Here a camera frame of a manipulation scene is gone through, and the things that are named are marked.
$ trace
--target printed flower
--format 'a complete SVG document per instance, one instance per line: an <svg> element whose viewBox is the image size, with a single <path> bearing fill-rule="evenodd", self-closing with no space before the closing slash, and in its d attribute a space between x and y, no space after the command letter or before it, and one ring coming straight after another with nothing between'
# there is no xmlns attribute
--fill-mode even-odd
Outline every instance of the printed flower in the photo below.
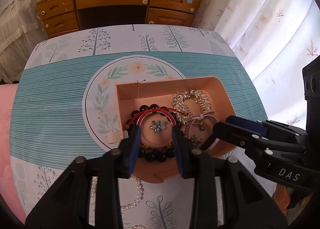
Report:
<svg viewBox="0 0 320 229"><path fill-rule="evenodd" d="M167 76L167 79L168 80L174 80L174 79L176 79L172 74L169 74L168 76Z"/></svg>
<svg viewBox="0 0 320 229"><path fill-rule="evenodd" d="M102 87L107 87L109 85L109 80L108 79L102 79L102 81L100 82L100 85Z"/></svg>
<svg viewBox="0 0 320 229"><path fill-rule="evenodd" d="M153 129L153 131L155 133L159 133L160 130L165 130L165 122L164 121L152 121L152 126L150 126L151 129Z"/></svg>
<svg viewBox="0 0 320 229"><path fill-rule="evenodd" d="M129 66L129 70L133 74L140 74L142 72L145 72L145 67L144 67L144 64L142 62L133 62Z"/></svg>

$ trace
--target table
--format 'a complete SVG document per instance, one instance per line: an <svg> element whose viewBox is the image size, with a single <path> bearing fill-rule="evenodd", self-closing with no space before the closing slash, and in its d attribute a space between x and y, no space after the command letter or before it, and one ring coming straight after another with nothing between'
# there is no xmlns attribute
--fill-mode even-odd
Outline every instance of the table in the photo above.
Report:
<svg viewBox="0 0 320 229"><path fill-rule="evenodd" d="M161 71L149 71L151 65ZM218 77L238 116L267 118L247 73L216 32L168 25L123 25L83 30L39 43L22 74L10 127L12 172L26 214L75 157L95 158L117 147L104 139L104 130L119 129L114 84L196 76ZM96 78L101 79L101 87L91 86ZM108 124L97 122L101 110L94 105L96 96L101 95L104 98L98 101ZM91 107L91 114L85 115L86 105ZM253 173L254 164L241 149L223 158L231 155ZM274 192L273 182L254 176L270 195ZM185 217L191 212L192 179L174 177L162 184L141 184L142 201L123 212L126 228L139 224L151 228L151 211L158 203L163 208L170 205L175 227L188 227ZM119 187L121 205L131 203L135 192L131 180L120 180Z"/></svg>
<svg viewBox="0 0 320 229"><path fill-rule="evenodd" d="M49 38L122 24L191 26L201 0L40 0L38 14Z"/></svg>

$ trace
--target gold rhinestone hair clip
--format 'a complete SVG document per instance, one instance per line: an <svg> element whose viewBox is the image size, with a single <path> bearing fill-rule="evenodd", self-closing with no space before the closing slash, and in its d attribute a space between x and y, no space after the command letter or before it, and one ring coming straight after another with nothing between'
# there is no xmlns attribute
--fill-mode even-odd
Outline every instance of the gold rhinestone hair clip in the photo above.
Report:
<svg viewBox="0 0 320 229"><path fill-rule="evenodd" d="M184 101L187 99L195 100L196 104L199 104L200 112L204 113L211 110L211 104L209 102L208 97L199 90L191 89L189 92L179 92L177 94L172 95L173 97L173 109L177 111L183 112L181 114L179 112L175 112L177 115L177 119L182 123L186 124L188 120L193 117L193 114L189 110L188 105L184 104Z"/></svg>

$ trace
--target tablecloth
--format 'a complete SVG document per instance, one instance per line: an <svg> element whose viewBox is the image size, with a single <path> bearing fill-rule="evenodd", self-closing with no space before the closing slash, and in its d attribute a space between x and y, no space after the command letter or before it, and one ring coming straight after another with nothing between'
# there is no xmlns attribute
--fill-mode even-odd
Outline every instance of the tablecloth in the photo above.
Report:
<svg viewBox="0 0 320 229"><path fill-rule="evenodd" d="M267 118L241 63L213 31L123 25L83 30L39 43L22 74L10 127L12 172L25 213L75 157L99 157L117 147L117 143L108 143L110 132L118 132L120 127L114 84L197 76L218 77L238 116ZM254 163L241 149L230 155L236 155L253 173ZM270 195L274 192L273 182L254 176ZM142 201L122 214L125 228L139 224L151 228L155 226L154 212L164 209L170 209L168 218L174 222L156 226L189 226L192 179L174 177L162 184L142 181L141 185ZM120 204L131 203L135 197L132 180L119 180L119 188ZM94 224L92 212L89 222Z"/></svg>

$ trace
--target curtain with leaf pattern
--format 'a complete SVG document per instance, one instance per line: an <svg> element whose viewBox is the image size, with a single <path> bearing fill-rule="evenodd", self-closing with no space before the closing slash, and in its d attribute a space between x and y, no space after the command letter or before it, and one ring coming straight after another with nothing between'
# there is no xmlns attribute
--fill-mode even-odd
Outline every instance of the curtain with leaf pattern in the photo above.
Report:
<svg viewBox="0 0 320 229"><path fill-rule="evenodd" d="M320 46L314 0L202 0L193 25L224 38L269 119L305 128L302 68L319 55Z"/></svg>

